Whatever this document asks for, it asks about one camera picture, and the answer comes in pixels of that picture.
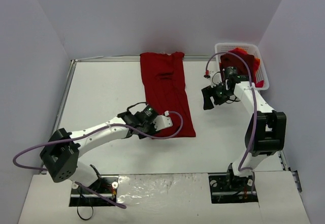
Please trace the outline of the red t shirt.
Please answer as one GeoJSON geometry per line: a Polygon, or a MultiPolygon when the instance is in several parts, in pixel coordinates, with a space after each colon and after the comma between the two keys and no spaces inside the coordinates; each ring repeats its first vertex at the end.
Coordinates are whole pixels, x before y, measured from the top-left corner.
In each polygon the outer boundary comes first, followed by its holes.
{"type": "Polygon", "coordinates": [[[184,53],[170,55],[146,52],[140,55],[140,70],[146,102],[159,114],[175,111],[183,118],[183,126],[176,135],[195,137],[188,98],[185,91],[184,53]]]}

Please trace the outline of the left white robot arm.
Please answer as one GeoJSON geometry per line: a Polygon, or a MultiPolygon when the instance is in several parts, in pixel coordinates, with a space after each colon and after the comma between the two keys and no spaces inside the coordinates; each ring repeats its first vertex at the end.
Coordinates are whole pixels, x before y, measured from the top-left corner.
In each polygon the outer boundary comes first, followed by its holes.
{"type": "Polygon", "coordinates": [[[95,193],[102,188],[102,179],[92,166],[81,162],[79,158],[113,140],[129,138],[132,135],[141,138],[141,132],[153,136],[162,126],[163,116],[148,105],[141,112],[132,114],[125,111],[85,130],[67,132],[64,128],[58,129],[49,142],[59,140],[60,143],[45,146],[40,157],[53,182],[79,182],[91,193],[95,193]]]}

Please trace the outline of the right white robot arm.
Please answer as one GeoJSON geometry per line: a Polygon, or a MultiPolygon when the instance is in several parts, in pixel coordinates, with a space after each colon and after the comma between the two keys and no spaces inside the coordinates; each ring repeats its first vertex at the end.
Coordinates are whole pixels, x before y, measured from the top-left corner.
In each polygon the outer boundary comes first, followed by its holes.
{"type": "Polygon", "coordinates": [[[236,67],[228,67],[223,71],[222,81],[215,82],[216,74],[210,71],[204,74],[210,85],[202,89],[203,109],[211,110],[234,97],[251,116],[245,134],[245,150],[229,165],[225,177],[226,186],[237,190],[243,185],[243,179],[254,178],[253,171],[263,160],[284,148],[286,115],[264,100],[250,75],[239,75],[236,67]]]}

